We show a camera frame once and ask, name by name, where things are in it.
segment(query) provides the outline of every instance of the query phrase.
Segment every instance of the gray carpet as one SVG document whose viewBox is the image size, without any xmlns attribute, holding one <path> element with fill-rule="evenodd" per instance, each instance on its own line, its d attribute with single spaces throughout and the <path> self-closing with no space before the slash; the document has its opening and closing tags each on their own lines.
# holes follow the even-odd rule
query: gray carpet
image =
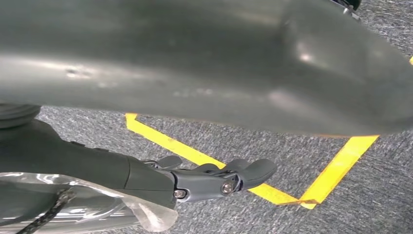
<svg viewBox="0 0 413 234">
<path fill-rule="evenodd" d="M 371 30 L 413 55 L 413 1 L 364 0 L 360 15 Z M 128 131 L 122 113 L 45 107 L 39 117 L 64 139 L 140 159 L 170 154 Z M 279 166 L 269 184 L 300 196 L 346 139 L 257 132 L 168 118 L 140 120 L 218 160 L 268 158 Z M 328 198 L 314 210 L 275 206 L 251 193 L 180 204 L 168 234 L 411 234 L 413 131 L 381 136 Z M 105 234 L 146 234 L 139 226 Z"/>
</svg>

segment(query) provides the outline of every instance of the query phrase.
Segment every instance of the yellow floor marking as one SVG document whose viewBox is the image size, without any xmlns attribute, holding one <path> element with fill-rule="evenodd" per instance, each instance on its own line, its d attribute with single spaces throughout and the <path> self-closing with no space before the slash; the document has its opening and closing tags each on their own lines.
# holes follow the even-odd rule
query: yellow floor marking
<svg viewBox="0 0 413 234">
<path fill-rule="evenodd" d="M 137 121 L 137 116 L 138 114 L 125 114 L 126 126 L 129 130 L 197 165 L 212 163 L 219 168 L 225 166 L 224 163 Z M 322 203 L 326 199 L 377 138 L 378 136 L 357 136 L 350 138 L 300 199 L 296 199 L 267 184 L 262 184 L 249 191 L 276 205 L 300 204 L 305 208 L 313 209 L 317 204 Z"/>
<path fill-rule="evenodd" d="M 300 200 L 314 199 L 318 203 L 322 203 L 377 138 L 378 136 L 355 136 L 350 138 L 301 196 Z M 316 206 L 315 204 L 301 205 L 308 209 L 313 209 Z"/>
<path fill-rule="evenodd" d="M 156 144 L 164 147 L 172 151 L 173 153 L 186 158 L 187 160 L 197 164 L 202 165 L 205 163 L 212 163 L 217 165 L 219 168 L 223 168 L 225 166 L 224 163 L 203 154 L 175 139 L 170 138 L 169 136 L 139 122 L 136 120 L 137 114 L 125 114 L 126 117 L 126 126 L 129 130 L 142 135 L 144 138 L 155 142 Z M 273 188 L 267 184 L 262 184 L 256 188 L 250 189 L 250 192 L 276 204 L 289 204 L 291 202 L 308 202 L 310 201 L 298 201 L 295 197 L 292 197 L 276 188 Z"/>
</svg>

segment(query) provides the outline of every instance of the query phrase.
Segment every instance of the hex bolt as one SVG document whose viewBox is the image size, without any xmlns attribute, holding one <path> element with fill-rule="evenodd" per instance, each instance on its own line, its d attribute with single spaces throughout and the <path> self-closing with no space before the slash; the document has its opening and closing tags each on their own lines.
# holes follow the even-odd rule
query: hex bolt
<svg viewBox="0 0 413 234">
<path fill-rule="evenodd" d="M 187 195 L 187 193 L 184 190 L 175 190 L 173 192 L 173 196 L 177 199 L 182 199 Z"/>
<path fill-rule="evenodd" d="M 232 182 L 230 182 L 230 181 L 228 181 L 228 182 L 224 182 L 223 184 L 222 184 L 222 193 L 224 194 L 224 195 L 228 195 L 228 194 L 230 194 L 230 193 L 232 193 L 233 192 L 233 190 L 234 190 L 234 185 L 233 185 L 233 183 Z"/>
</svg>

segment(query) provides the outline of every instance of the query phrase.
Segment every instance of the black cable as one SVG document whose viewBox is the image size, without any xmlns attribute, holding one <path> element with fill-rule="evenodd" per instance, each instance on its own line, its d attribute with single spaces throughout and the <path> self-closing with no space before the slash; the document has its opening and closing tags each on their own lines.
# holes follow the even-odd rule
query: black cable
<svg viewBox="0 0 413 234">
<path fill-rule="evenodd" d="M 45 224 L 50 222 L 56 215 L 75 197 L 75 193 L 71 188 L 61 190 L 57 193 L 57 200 L 52 208 L 50 208 L 43 216 L 39 217 L 25 228 L 20 230 L 17 234 L 32 234 Z"/>
</svg>

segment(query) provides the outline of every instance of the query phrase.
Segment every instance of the plastic wrap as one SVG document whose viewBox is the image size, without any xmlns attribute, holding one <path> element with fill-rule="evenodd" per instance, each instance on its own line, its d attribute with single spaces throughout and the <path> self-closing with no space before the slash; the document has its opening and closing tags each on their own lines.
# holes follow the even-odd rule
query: plastic wrap
<svg viewBox="0 0 413 234">
<path fill-rule="evenodd" d="M 120 212 L 124 210 L 124 208 L 130 209 L 133 213 L 133 216 L 139 221 L 143 228 L 151 232 L 161 232 L 165 231 L 170 228 L 176 221 L 178 217 L 178 213 L 172 209 L 167 207 L 143 200 L 138 197 L 134 197 L 131 195 L 127 195 L 124 193 L 120 193 L 116 190 L 109 189 L 103 187 L 98 184 L 94 184 L 88 181 L 84 181 L 82 179 L 78 179 L 71 176 L 66 175 L 57 175 L 57 174 L 35 174 L 35 173 L 22 173 L 22 172 L 8 172 L 8 173 L 0 173 L 0 182 L 11 182 L 15 183 L 17 186 L 21 183 L 29 183 L 29 184 L 50 184 L 50 185 L 70 185 L 74 188 L 78 188 L 78 190 L 82 188 L 88 188 L 85 191 L 82 191 L 83 196 L 87 194 L 87 196 L 97 193 L 99 195 L 105 195 L 114 198 L 114 202 L 111 203 L 110 206 L 106 207 L 94 207 L 93 209 L 88 209 L 88 204 L 85 204 L 83 208 L 75 208 L 70 211 L 71 214 L 75 214 L 77 216 L 76 220 L 69 220 L 73 221 L 75 224 L 82 224 L 85 222 L 96 221 L 96 220 L 105 220 L 108 217 L 118 217 L 122 216 L 120 214 L 124 214 Z M 61 211 L 63 215 L 68 215 L 67 212 L 64 210 Z M 61 214 L 58 214 L 56 218 L 65 217 Z"/>
</svg>

